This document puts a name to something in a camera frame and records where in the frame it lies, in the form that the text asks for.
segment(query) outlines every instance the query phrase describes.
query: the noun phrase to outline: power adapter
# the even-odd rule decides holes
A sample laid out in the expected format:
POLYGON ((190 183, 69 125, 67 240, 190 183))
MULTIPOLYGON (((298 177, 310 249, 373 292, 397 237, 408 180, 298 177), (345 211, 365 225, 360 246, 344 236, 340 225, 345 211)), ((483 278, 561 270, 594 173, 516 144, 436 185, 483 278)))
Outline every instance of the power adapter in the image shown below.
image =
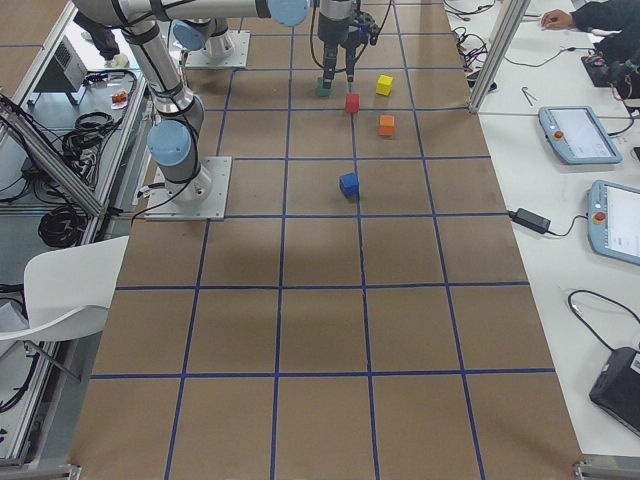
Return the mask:
POLYGON ((527 227, 528 229, 540 234, 547 233, 551 226, 551 220, 541 217, 540 215, 536 215, 524 208, 519 208, 515 212, 509 211, 509 218, 511 218, 514 223, 527 227))

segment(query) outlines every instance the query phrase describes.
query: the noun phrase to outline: cube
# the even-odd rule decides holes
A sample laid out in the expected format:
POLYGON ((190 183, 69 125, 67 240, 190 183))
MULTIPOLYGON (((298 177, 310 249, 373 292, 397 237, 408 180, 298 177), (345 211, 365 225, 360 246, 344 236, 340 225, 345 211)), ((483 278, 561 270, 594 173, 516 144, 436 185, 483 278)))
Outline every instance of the cube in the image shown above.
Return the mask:
POLYGON ((355 173, 342 175, 340 177, 340 190, 342 190, 342 194, 347 198, 356 195, 360 190, 358 176, 355 173))
POLYGON ((347 93, 344 102, 344 111, 347 113, 358 113, 360 110, 360 95, 357 93, 347 93))
POLYGON ((378 123, 378 135, 391 137, 396 131, 396 119, 393 115, 380 115, 378 123))
POLYGON ((322 86, 324 79, 318 77, 316 80, 316 93, 319 97, 328 97, 331 94, 331 90, 322 86))
POLYGON ((378 77, 378 85, 376 86, 376 93, 378 95, 388 97, 391 93, 391 87, 393 87, 393 77, 388 75, 380 75, 378 77))

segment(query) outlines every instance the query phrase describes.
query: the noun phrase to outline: tablet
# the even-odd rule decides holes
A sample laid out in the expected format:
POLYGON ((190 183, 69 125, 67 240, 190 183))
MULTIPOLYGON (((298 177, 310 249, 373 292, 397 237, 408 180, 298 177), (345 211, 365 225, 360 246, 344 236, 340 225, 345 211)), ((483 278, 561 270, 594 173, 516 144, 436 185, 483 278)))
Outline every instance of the tablet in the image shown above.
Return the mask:
POLYGON ((542 107, 538 120, 554 152, 566 163, 622 161, 591 107, 542 107))
POLYGON ((640 190, 596 181, 588 194, 588 235, 602 255, 640 264, 640 190))

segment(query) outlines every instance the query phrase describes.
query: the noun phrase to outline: white chair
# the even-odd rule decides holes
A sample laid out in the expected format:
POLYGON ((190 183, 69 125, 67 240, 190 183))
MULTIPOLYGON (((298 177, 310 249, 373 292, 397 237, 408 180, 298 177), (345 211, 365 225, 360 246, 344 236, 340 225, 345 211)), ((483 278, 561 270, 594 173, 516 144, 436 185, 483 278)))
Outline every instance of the white chair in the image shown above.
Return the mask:
POLYGON ((75 340, 102 331, 129 237, 45 252, 24 271, 29 328, 0 333, 22 340, 78 382, 80 377, 42 350, 38 342, 75 340))

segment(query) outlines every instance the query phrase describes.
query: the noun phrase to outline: blue cube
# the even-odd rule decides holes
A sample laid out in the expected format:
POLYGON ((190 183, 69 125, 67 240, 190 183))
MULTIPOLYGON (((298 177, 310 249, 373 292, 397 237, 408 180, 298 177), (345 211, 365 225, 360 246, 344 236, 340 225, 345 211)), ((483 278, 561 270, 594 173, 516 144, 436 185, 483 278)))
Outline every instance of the blue cube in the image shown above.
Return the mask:
POLYGON ((355 173, 347 173, 340 177, 340 190, 342 194, 349 198, 356 195, 359 191, 360 182, 358 182, 358 176, 355 173))

